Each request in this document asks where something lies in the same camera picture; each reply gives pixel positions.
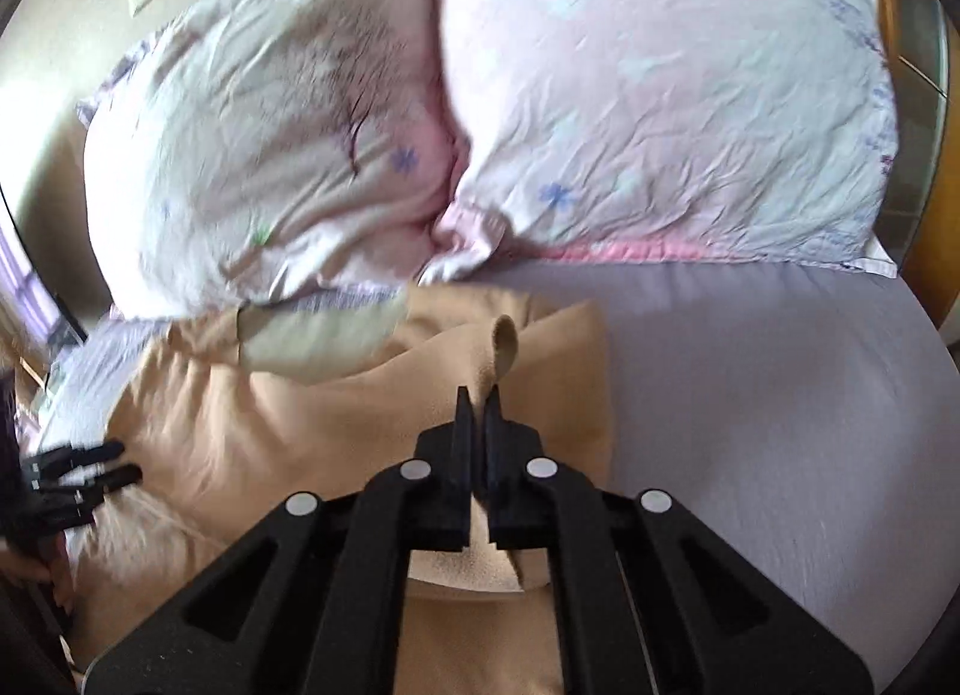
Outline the tan fleece garment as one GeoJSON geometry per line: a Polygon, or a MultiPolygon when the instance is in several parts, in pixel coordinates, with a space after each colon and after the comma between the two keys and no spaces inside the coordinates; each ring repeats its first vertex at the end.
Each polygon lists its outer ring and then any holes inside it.
{"type": "Polygon", "coordinates": [[[562,692],[545,550],[488,537],[483,406],[498,394],[548,456],[604,482],[604,318],[469,285],[413,292],[370,357],[327,380],[243,369],[212,324],[179,324],[149,347],[107,425],[142,483],[99,511],[76,555],[71,644],[86,675],[293,493],[335,500],[412,458],[421,432],[452,422],[460,390],[473,411],[470,541],[410,555],[389,693],[562,692]]]}

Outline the lavender bed sheet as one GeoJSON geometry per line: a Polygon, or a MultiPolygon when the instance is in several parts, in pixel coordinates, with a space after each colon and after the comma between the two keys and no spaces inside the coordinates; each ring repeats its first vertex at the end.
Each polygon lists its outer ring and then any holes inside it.
{"type": "Polygon", "coordinates": [[[677,493],[880,692],[957,688],[958,373],[905,282],[778,264],[488,280],[601,305],[615,486],[677,493]]]}

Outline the floral pillow near door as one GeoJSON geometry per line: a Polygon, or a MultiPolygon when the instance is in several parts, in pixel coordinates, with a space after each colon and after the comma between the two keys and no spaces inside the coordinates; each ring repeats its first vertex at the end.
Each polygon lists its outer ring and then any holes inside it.
{"type": "Polygon", "coordinates": [[[438,0],[469,162],[427,280],[500,254],[895,274],[875,0],[438,0]]]}

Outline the floral pillow near wall switch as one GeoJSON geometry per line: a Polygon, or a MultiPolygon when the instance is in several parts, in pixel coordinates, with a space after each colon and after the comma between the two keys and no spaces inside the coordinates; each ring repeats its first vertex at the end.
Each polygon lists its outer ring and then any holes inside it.
{"type": "Polygon", "coordinates": [[[433,0],[202,0],[82,107],[114,308],[192,316],[416,279],[455,136],[433,0]]]}

